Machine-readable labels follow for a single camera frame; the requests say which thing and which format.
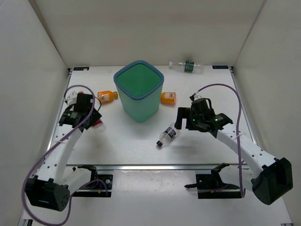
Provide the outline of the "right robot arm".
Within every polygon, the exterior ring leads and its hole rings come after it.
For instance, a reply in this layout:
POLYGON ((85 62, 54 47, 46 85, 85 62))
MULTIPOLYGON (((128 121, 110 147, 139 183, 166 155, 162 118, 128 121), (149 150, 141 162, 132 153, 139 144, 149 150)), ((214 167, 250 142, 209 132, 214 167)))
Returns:
POLYGON ((182 128, 183 119, 186 119, 186 129, 210 133, 240 155, 250 168, 240 170, 228 163, 218 165, 211 170, 211 182, 216 188, 227 184, 242 186, 266 205, 271 205, 293 188, 291 163, 253 143, 225 114, 215 114, 210 99, 200 98, 192 101, 190 107, 179 107, 175 121, 177 129, 182 128))

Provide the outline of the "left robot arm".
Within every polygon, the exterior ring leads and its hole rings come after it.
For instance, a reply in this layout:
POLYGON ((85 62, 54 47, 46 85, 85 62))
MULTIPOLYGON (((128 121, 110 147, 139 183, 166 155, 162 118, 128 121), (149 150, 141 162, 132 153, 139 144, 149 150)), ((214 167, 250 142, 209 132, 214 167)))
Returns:
POLYGON ((54 150, 43 159, 37 172, 29 178, 24 187, 25 194, 32 206, 63 211, 70 196, 82 186, 94 188, 98 185, 97 170, 92 165, 80 165, 64 176, 68 159, 75 144, 84 130, 93 127, 101 118, 94 107, 93 95, 79 93, 68 106, 59 120, 61 128, 73 128, 69 136, 59 134, 54 150))

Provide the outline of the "black-label clear bottle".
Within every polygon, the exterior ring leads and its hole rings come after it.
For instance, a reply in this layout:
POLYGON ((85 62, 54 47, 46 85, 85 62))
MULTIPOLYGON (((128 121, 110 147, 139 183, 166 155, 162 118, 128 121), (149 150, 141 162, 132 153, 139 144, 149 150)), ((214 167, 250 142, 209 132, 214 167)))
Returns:
POLYGON ((180 135, 180 130, 175 127, 175 123, 171 123, 159 136, 156 145, 158 148, 167 147, 180 135))

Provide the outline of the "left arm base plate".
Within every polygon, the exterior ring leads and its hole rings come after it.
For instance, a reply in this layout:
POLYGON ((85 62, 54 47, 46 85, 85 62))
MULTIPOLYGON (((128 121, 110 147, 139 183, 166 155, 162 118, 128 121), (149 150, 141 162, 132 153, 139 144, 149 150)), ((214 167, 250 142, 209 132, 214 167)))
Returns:
POLYGON ((101 182, 96 181, 87 186, 82 186, 73 194, 73 197, 110 198, 112 194, 113 171, 100 170, 97 173, 96 179, 101 180, 101 182))

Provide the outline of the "red-label clear water bottle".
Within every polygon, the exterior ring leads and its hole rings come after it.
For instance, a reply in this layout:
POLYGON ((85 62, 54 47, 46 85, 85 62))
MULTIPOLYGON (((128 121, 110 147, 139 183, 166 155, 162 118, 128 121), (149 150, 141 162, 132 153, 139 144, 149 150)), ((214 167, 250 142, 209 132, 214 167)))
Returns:
POLYGON ((105 124, 103 123, 102 120, 97 120, 97 121, 93 124, 92 128, 93 128, 94 130, 97 130, 97 131, 105 131, 105 130, 106 130, 106 126, 105 126, 105 124))

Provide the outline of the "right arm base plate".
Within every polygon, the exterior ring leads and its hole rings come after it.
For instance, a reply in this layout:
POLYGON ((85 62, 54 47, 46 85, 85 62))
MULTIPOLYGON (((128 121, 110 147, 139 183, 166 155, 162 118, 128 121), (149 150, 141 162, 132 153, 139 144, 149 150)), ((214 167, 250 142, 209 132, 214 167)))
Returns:
POLYGON ((233 184, 218 182, 212 174, 196 174, 196 182, 184 186, 187 190, 196 189, 198 199, 240 199, 240 189, 233 184))

